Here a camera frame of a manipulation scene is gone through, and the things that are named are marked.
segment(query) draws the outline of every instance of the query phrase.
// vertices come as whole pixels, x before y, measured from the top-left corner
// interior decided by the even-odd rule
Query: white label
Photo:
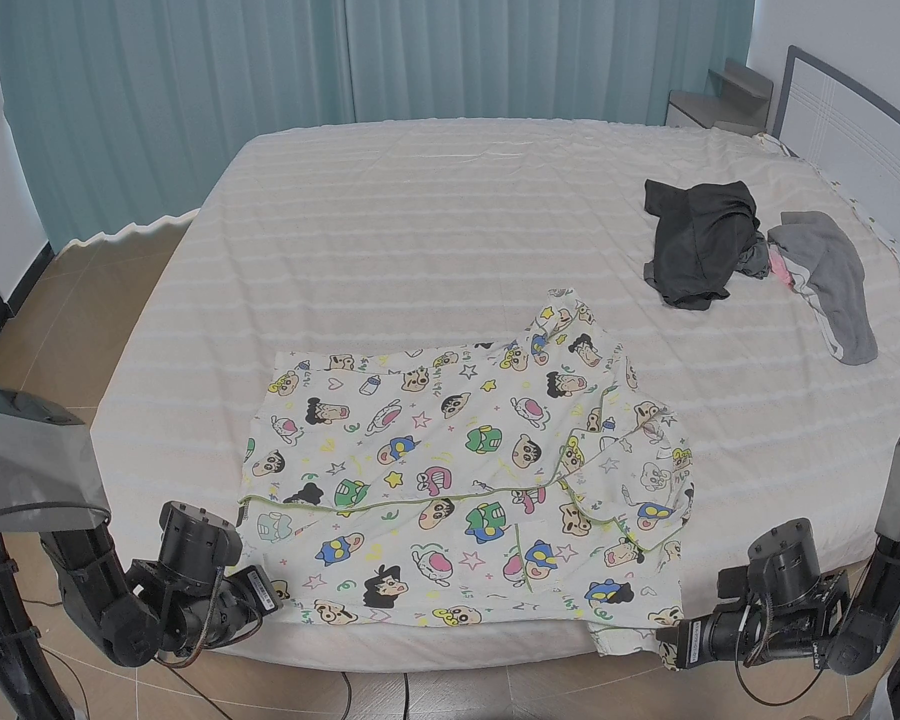
[[[700,630],[701,622],[695,621],[690,625],[690,657],[687,659],[688,665],[696,665],[700,658]]]
[[[268,611],[273,611],[276,609],[276,603],[274,602],[274,598],[270,596],[270,593],[267,592],[267,588],[264,586],[264,582],[260,581],[260,576],[257,575],[255,570],[251,570],[246,574],[246,578],[250,580],[250,584],[253,587],[253,592],[257,594],[257,597],[260,598],[260,602],[264,604],[264,608]]]

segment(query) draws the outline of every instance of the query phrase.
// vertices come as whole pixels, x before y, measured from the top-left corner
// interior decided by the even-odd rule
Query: bed
[[[689,616],[712,607],[718,570],[744,562],[753,537],[794,517],[812,520],[822,567],[866,557],[900,434],[900,205],[880,212],[881,196],[900,194],[900,114],[838,76],[791,52],[774,131],[790,151],[719,129],[563,120],[388,121],[248,142],[170,259],[96,414],[123,562],[156,557],[167,499],[236,518],[249,423],[277,352],[505,339],[548,288],[564,286],[619,335],[641,386],[692,435]],[[853,150],[846,131],[864,124]],[[857,183],[843,179],[848,164]],[[646,179],[743,180],[763,229],[781,210],[831,215],[863,260],[880,356],[838,363],[806,302],[773,277],[735,274],[730,298],[707,312],[663,306],[642,276],[657,221],[643,211]],[[235,651],[405,671],[593,648],[583,624],[543,621],[274,624]]]

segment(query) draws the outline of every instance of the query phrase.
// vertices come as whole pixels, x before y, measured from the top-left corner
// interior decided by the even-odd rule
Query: nightstand
[[[752,137],[767,130],[774,82],[732,58],[722,71],[709,70],[716,96],[670,91],[667,122],[671,128],[722,128]]]

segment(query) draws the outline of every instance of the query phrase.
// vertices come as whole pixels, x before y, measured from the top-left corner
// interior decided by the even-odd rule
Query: pink star
[[[556,551],[553,554],[563,560],[564,563],[569,563],[570,558],[580,553],[577,552],[577,550],[575,550],[570,544],[567,544],[566,546],[557,546]]]
[[[477,570],[479,566],[485,566],[486,563],[480,559],[476,552],[464,552],[463,559],[458,561],[464,566],[467,566],[469,570]]]

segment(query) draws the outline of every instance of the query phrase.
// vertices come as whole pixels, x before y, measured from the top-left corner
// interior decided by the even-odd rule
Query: dark gray cloth
[[[709,309],[712,300],[730,295],[724,286],[741,263],[746,274],[767,276],[766,241],[743,181],[679,189],[647,179],[644,189],[644,210],[660,221],[643,278],[668,305]]]
[[[830,354],[858,366],[876,359],[867,319],[864,265],[851,238],[818,210],[786,211],[767,232],[793,276],[793,290],[813,307]]]

